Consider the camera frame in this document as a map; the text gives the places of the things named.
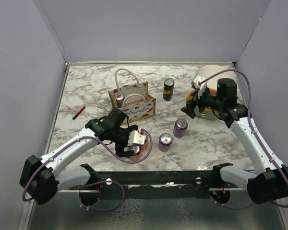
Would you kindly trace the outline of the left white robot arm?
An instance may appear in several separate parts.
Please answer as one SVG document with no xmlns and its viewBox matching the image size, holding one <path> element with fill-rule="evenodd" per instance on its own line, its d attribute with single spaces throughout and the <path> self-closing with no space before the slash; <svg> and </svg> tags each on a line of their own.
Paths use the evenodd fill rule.
<svg viewBox="0 0 288 230">
<path fill-rule="evenodd" d="M 86 168 L 80 167 L 72 174 L 71 179 L 61 175 L 61 172 L 80 155 L 102 145 L 104 141 L 115 144 L 111 154 L 123 161 L 135 154 L 132 147 L 142 147 L 145 144 L 144 130 L 137 125 L 122 128 L 129 117 L 120 109 L 114 108 L 107 116 L 89 120 L 85 127 L 71 140 L 58 149 L 36 157 L 30 156 L 24 162 L 20 177 L 20 186 L 24 189 L 22 200 L 34 200 L 39 205 L 48 202 L 61 188 L 76 186 L 76 181 L 86 189 L 96 185 L 96 177 Z"/>
</svg>

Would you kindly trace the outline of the red cola can front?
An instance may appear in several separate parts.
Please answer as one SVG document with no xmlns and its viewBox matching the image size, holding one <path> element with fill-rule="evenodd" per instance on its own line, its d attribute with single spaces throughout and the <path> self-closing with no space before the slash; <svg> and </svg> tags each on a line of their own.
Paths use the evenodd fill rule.
<svg viewBox="0 0 288 230">
<path fill-rule="evenodd" d="M 142 152 L 141 147 L 131 146 L 129 147 L 129 150 L 132 150 L 134 152 L 133 155 L 130 157 L 131 161 L 139 161 L 141 159 L 141 152 Z"/>
</svg>

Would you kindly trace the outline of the watermelon canvas tote bag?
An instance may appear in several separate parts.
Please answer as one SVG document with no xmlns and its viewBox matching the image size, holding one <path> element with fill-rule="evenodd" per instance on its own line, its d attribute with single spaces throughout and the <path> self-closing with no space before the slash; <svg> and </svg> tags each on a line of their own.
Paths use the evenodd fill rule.
<svg viewBox="0 0 288 230">
<path fill-rule="evenodd" d="M 118 72 L 125 71 L 133 76 L 136 80 L 134 84 L 119 86 Z M 122 108 L 129 118 L 129 122 L 144 120 L 156 115 L 156 98 L 149 94 L 149 82 L 141 83 L 139 79 L 128 69 L 119 68 L 114 73 L 116 88 L 108 91 L 113 108 L 118 108 L 115 102 L 114 94 L 117 92 L 123 93 L 125 99 Z"/>
</svg>

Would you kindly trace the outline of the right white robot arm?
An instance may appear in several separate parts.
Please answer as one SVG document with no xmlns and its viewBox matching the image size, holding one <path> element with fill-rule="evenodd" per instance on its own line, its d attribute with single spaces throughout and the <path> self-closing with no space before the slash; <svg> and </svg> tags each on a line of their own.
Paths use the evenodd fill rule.
<svg viewBox="0 0 288 230">
<path fill-rule="evenodd" d="M 200 75 L 193 79 L 192 87 L 195 91 L 181 111 L 195 118 L 195 108 L 200 112 L 206 108 L 211 109 L 242 143 L 255 169 L 251 173 L 231 163 L 216 165 L 211 175 L 212 184 L 215 187 L 222 187 L 227 182 L 234 184 L 246 190 L 255 204 L 288 197 L 288 166 L 283 164 L 263 140 L 247 107 L 237 102 L 236 82 L 228 78 L 219 79 L 215 95 L 210 93 L 206 83 L 207 80 Z"/>
</svg>

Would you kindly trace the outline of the silver blue slim can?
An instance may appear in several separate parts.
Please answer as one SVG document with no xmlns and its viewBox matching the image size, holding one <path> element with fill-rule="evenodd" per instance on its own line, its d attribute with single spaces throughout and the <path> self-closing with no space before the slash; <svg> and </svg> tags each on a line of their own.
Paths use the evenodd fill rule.
<svg viewBox="0 0 288 230">
<path fill-rule="evenodd" d="M 118 108 L 122 108 L 123 101 L 125 99 L 123 93 L 117 92 L 114 94 L 115 102 Z"/>
</svg>

